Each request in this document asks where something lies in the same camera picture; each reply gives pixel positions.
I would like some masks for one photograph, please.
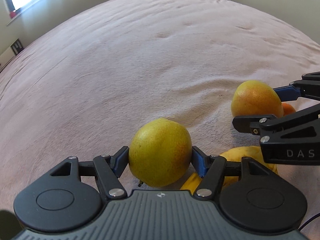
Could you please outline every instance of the pear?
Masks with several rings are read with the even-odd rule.
[[[165,118],[151,121],[134,135],[129,147],[131,173],[150,187],[176,182],[191,162],[188,130]]]
[[[238,115],[274,114],[283,116],[283,107],[277,93],[268,85],[257,80],[243,82],[236,89],[232,102],[233,117]]]

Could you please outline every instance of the red object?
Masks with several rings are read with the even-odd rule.
[[[12,11],[10,12],[10,18],[12,19],[13,17],[15,17],[17,14],[16,14],[16,11]]]

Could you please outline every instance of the windowsill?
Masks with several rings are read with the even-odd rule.
[[[9,26],[13,21],[15,21],[16,18],[20,17],[21,14],[23,14],[25,11],[27,11],[30,7],[34,6],[37,2],[39,2],[41,0],[34,0],[31,1],[30,3],[28,3],[26,5],[25,8],[23,8],[19,13],[17,13],[17,15],[15,15],[7,24],[6,26]]]

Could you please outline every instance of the cable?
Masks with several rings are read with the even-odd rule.
[[[298,231],[301,231],[301,229],[303,229],[307,224],[309,224],[310,222],[312,222],[313,220],[315,220],[316,218],[320,217],[320,213],[314,215],[312,218],[310,218],[307,222],[305,222],[299,229]]]

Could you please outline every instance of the metal screw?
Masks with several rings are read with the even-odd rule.
[[[209,197],[212,194],[212,191],[207,188],[201,188],[198,189],[196,193],[199,197]]]
[[[264,143],[264,142],[267,142],[269,139],[270,139],[269,136],[263,136],[263,137],[260,139],[260,141],[261,141],[262,143]]]
[[[111,190],[109,190],[109,195],[113,196],[113,197],[120,197],[124,194],[124,190],[121,188],[113,188]]]
[[[263,123],[263,122],[265,122],[266,120],[267,120],[267,118],[264,117],[264,118],[261,118],[261,119],[259,120],[259,122],[260,122],[260,123]]]

